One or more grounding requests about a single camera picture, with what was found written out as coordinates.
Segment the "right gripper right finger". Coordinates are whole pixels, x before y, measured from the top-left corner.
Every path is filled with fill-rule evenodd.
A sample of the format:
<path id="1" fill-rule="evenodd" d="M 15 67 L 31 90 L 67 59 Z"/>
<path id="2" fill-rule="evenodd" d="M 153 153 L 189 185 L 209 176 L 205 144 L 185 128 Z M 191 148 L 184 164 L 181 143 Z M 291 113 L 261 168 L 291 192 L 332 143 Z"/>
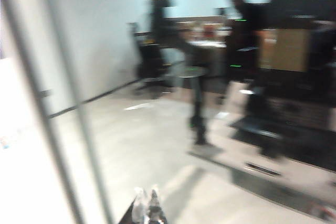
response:
<path id="1" fill-rule="evenodd" d="M 148 219 L 148 223 L 168 223 L 160 204 L 159 191 L 157 186 L 152 187 L 151 198 L 148 203 Z"/>

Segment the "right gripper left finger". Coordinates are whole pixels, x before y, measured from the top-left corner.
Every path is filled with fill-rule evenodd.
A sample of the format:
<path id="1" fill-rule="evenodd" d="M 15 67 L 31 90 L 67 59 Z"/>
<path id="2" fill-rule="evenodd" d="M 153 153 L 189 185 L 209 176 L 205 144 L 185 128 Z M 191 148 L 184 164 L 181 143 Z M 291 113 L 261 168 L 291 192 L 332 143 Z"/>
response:
<path id="1" fill-rule="evenodd" d="M 136 187 L 135 198 L 128 207 L 119 224 L 144 224 L 148 223 L 147 208 L 148 196 L 145 189 Z"/>

